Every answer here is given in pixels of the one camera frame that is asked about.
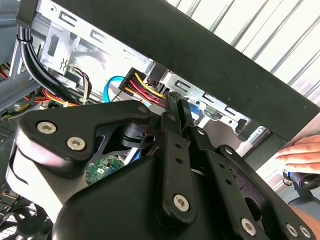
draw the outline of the power supply cables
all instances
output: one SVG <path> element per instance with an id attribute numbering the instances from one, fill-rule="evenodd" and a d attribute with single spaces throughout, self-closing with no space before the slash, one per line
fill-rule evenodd
<path id="1" fill-rule="evenodd" d="M 51 76 L 40 63 L 35 49 L 33 48 L 31 28 L 25 29 L 18 25 L 17 40 L 19 42 L 23 64 L 31 77 L 49 92 L 59 96 L 62 100 L 72 104 L 78 104 L 78 101 L 71 96 L 68 89 Z"/>

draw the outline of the circuit board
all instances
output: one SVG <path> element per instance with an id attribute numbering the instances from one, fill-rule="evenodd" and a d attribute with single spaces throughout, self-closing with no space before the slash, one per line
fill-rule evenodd
<path id="1" fill-rule="evenodd" d="M 85 173 L 85 180 L 90 185 L 114 173 L 124 166 L 124 163 L 114 155 L 106 156 L 89 164 Z"/>

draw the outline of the silver screw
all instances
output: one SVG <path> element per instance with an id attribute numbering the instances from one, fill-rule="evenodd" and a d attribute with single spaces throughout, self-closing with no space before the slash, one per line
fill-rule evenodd
<path id="1" fill-rule="evenodd" d="M 201 135 L 205 135 L 205 131 L 203 131 L 201 128 L 198 128 L 198 133 L 200 133 Z"/>
<path id="2" fill-rule="evenodd" d="M 246 218 L 242 218 L 241 219 L 241 225 L 243 227 L 243 229 L 251 236 L 255 236 L 256 235 L 256 228 L 255 226 L 252 224 L 252 222 L 250 222 L 248 219 Z"/>
<path id="3" fill-rule="evenodd" d="M 301 230 L 301 232 L 303 233 L 303 235 L 305 235 L 308 239 L 311 238 L 311 234 L 310 232 L 308 231 L 308 229 L 306 229 L 304 226 L 302 225 L 299 225 L 299 228 Z"/>
<path id="4" fill-rule="evenodd" d="M 143 113 L 146 113 L 147 112 L 147 109 L 143 106 L 138 106 L 138 109 L 139 111 L 143 112 Z"/>
<path id="5" fill-rule="evenodd" d="M 53 134 L 55 131 L 57 131 L 57 127 L 48 121 L 42 121 L 37 124 L 36 128 L 40 133 L 43 134 Z"/>
<path id="6" fill-rule="evenodd" d="M 189 210 L 189 202 L 181 194 L 174 195 L 173 203 L 181 212 L 187 212 Z"/>
<path id="7" fill-rule="evenodd" d="M 232 155 L 232 151 L 231 151 L 230 148 L 228 148 L 228 147 L 226 146 L 224 149 L 225 149 L 225 151 L 226 151 L 228 154 Z"/>
<path id="8" fill-rule="evenodd" d="M 73 136 L 66 141 L 66 145 L 74 151 L 81 151 L 86 147 L 86 142 L 80 137 Z"/>
<path id="9" fill-rule="evenodd" d="M 172 114 L 168 114 L 168 117 L 169 117 L 172 121 L 175 121 L 175 120 L 176 120 L 176 117 L 173 116 Z"/>
<path id="10" fill-rule="evenodd" d="M 286 224 L 286 228 L 288 229 L 288 231 L 291 233 L 292 236 L 296 238 L 299 236 L 297 230 L 290 223 Z"/>
<path id="11" fill-rule="evenodd" d="M 208 111 L 204 111 L 205 114 L 207 114 L 208 116 L 212 116 L 212 114 Z"/>

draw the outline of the fan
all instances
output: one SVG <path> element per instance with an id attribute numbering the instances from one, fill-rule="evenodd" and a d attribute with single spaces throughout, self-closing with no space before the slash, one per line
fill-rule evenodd
<path id="1" fill-rule="evenodd" d="M 0 224 L 0 233 L 11 227 L 16 227 L 16 231 L 3 240 L 26 240 L 29 238 L 34 240 L 51 240 L 53 223 L 42 207 L 34 204 L 35 211 L 33 211 L 30 208 L 31 204 L 31 201 L 22 197 L 14 202 L 2 218 L 4 221 Z M 10 216 L 13 216 L 16 222 L 8 221 Z"/>

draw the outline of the finger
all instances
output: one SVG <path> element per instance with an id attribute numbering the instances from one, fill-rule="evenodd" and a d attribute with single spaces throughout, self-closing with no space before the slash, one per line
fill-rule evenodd
<path id="1" fill-rule="evenodd" d="M 278 156 L 277 160 L 284 161 L 285 164 L 312 164 L 320 163 L 320 152 L 299 153 L 292 155 Z"/>
<path id="2" fill-rule="evenodd" d="M 283 155 L 305 154 L 305 153 L 320 153 L 320 143 L 306 143 L 293 145 L 280 150 L 276 154 L 276 158 Z"/>
<path id="3" fill-rule="evenodd" d="M 294 145 L 320 143 L 320 135 L 308 136 L 296 141 Z"/>
<path id="4" fill-rule="evenodd" d="M 320 174 L 320 162 L 307 164 L 287 164 L 284 169 L 291 173 Z"/>

